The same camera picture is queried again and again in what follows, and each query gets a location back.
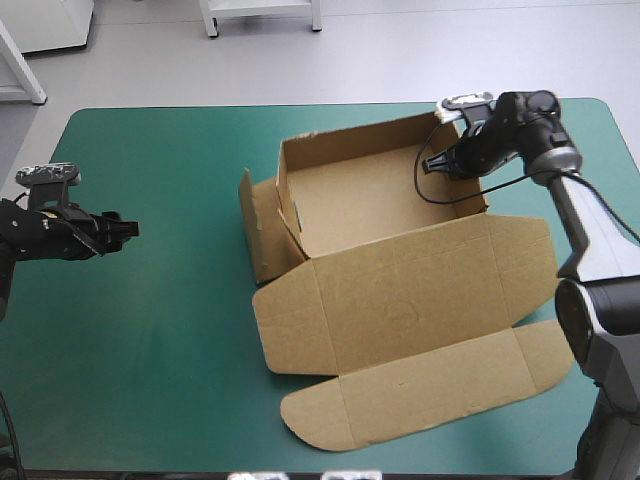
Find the cardboard box side wall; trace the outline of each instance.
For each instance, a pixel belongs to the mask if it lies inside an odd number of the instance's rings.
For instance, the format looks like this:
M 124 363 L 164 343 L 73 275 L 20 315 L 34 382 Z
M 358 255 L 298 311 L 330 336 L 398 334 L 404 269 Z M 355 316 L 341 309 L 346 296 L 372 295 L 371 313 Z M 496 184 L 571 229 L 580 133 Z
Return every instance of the cardboard box side wall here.
M 254 185 L 247 170 L 238 196 L 256 281 L 272 280 L 304 262 L 300 248 L 278 215 L 280 205 L 275 179 Z

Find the white cabinet leg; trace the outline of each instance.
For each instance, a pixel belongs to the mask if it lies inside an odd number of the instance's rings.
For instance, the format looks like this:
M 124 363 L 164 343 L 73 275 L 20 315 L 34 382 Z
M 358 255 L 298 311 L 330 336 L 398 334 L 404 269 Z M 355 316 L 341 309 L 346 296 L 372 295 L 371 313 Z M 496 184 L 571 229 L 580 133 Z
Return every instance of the white cabinet leg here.
M 313 31 L 322 30 L 322 0 L 311 0 L 311 15 L 313 19 Z
M 204 28 L 207 29 L 207 35 L 210 37 L 218 36 L 218 22 L 215 18 L 211 17 L 211 10 L 209 10 L 209 0 L 200 0 L 200 11 L 202 12 L 202 19 L 204 20 Z
M 24 61 L 22 53 L 20 53 L 13 38 L 11 38 L 11 35 L 9 35 L 9 32 L 0 20 L 0 61 L 2 61 L 2 58 L 4 58 L 22 86 L 22 89 L 24 89 L 27 97 L 30 98 L 33 103 L 42 105 L 47 101 L 47 95 L 44 93 L 38 79 L 36 79 L 27 62 Z M 6 97 L 9 99 L 12 98 L 11 95 L 15 95 L 15 91 L 13 93 L 5 91 L 4 93 L 7 93 Z

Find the corrugated cardboard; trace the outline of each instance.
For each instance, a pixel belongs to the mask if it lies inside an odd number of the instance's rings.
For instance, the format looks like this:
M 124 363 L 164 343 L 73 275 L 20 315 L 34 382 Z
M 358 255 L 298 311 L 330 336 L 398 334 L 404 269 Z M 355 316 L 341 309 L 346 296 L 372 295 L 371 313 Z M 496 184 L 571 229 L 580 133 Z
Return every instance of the corrugated cardboard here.
M 310 445 L 352 450 L 541 393 L 572 361 L 546 321 L 341 375 L 286 396 L 280 412 Z
M 435 125 L 427 114 L 288 139 L 276 179 L 252 186 L 247 174 L 240 187 L 257 280 L 279 277 L 253 301 L 267 365 L 338 376 L 281 405 L 319 448 L 520 400 L 571 364 L 555 322 L 512 329 L 555 289 L 545 222 L 484 213 L 481 196 L 441 206 L 416 195 L 415 156 Z M 432 151 L 456 139 L 442 128 Z M 420 183 L 439 199 L 480 191 L 441 174 Z
M 300 265 L 304 256 L 278 215 L 275 179 L 253 185 L 247 170 L 238 193 L 256 281 L 271 280 Z

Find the white cabinet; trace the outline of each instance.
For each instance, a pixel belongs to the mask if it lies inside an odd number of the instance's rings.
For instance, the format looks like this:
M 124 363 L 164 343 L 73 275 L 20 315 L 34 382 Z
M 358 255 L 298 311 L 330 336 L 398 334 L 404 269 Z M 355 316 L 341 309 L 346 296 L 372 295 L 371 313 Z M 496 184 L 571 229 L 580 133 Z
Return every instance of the white cabinet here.
M 0 19 L 22 53 L 87 44 L 93 0 L 0 0 Z
M 322 30 L 321 0 L 199 0 L 210 37 L 218 36 L 218 19 L 252 15 L 311 15 L 313 31 Z

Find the black cable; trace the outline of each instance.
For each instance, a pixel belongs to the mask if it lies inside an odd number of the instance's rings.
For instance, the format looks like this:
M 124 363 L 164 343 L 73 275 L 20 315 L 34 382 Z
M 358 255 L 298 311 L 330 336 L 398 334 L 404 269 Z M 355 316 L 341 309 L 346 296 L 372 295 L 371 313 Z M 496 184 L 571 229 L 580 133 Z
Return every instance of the black cable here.
M 475 197 L 479 197 L 481 195 L 485 195 L 487 193 L 491 193 L 491 192 L 495 192 L 496 190 L 500 190 L 501 188 L 505 188 L 505 187 L 510 187 L 511 185 L 515 185 L 516 183 L 522 182 L 523 180 L 526 180 L 528 178 L 533 177 L 534 175 L 538 175 L 538 174 L 542 174 L 542 173 L 549 173 L 549 174 L 555 174 L 556 176 L 560 176 L 560 177 L 567 177 L 570 178 L 571 180 L 573 180 L 574 182 L 578 182 L 581 185 L 587 187 L 591 193 L 593 193 L 595 195 L 595 197 L 598 199 L 598 201 L 600 202 L 600 204 L 604 207 L 604 209 L 609 213 L 609 215 L 611 215 L 611 217 L 613 217 L 613 219 L 618 223 L 618 225 L 620 225 L 629 235 L 631 235 L 631 237 L 633 237 L 633 239 L 640 243 L 640 235 L 638 235 L 635 230 L 633 230 L 628 223 L 626 223 L 622 217 L 620 217 L 620 215 L 618 215 L 616 213 L 616 211 L 611 207 L 611 205 L 609 205 L 607 203 L 607 201 L 604 199 L 604 197 L 602 196 L 602 194 L 598 191 L 598 189 L 592 184 L 590 183 L 588 180 L 585 180 L 584 178 L 582 178 L 580 175 L 578 175 L 575 172 L 564 172 L 561 170 L 540 170 L 537 171 L 535 173 L 528 173 L 526 175 L 522 175 L 521 177 L 518 178 L 514 178 L 513 180 L 509 180 L 508 182 L 504 182 L 501 183 L 499 185 L 496 185 L 495 187 L 491 187 L 491 188 L 487 188 L 485 190 L 481 190 L 479 192 L 476 193 L 472 193 L 470 195 L 465 195 L 463 197 L 457 197 L 454 198 L 452 200 L 436 200 L 433 198 L 429 198 L 427 197 L 424 193 L 422 193 L 422 191 L 420 190 L 420 184 L 418 183 L 418 167 L 420 165 L 420 157 L 422 157 L 422 154 L 424 153 L 425 149 L 427 148 L 427 146 L 429 145 L 429 143 L 431 142 L 431 138 L 433 137 L 433 135 L 435 134 L 435 132 L 438 130 L 438 128 L 440 128 L 443 124 L 439 124 L 438 126 L 436 126 L 431 133 L 429 134 L 429 137 L 427 138 L 427 140 L 422 144 L 422 146 L 420 147 L 420 150 L 418 151 L 418 155 L 416 155 L 416 160 L 415 163 L 413 165 L 413 184 L 415 186 L 416 189 L 416 193 L 418 194 L 418 196 L 420 198 L 422 198 L 425 202 L 427 203 L 433 203 L 435 205 L 453 205 L 454 203 L 459 203 L 459 202 L 464 202 L 465 200 L 469 200 L 471 198 L 475 198 Z
M 13 200 L 13 203 L 18 203 L 20 200 L 22 200 L 22 198 L 26 197 L 27 195 L 28 195 L 27 192 L 22 192 Z
M 20 447 L 18 446 L 18 438 L 16 437 L 16 431 L 13 428 L 13 421 L 9 414 L 9 408 L 7 402 L 5 402 L 2 392 L 0 392 L 0 411 L 4 416 L 5 423 L 7 424 L 7 430 L 9 431 L 9 440 L 11 441 L 11 448 L 13 449 L 13 458 L 16 463 L 16 473 L 18 474 L 18 480 L 27 480 L 22 466 L 22 459 L 20 458 Z

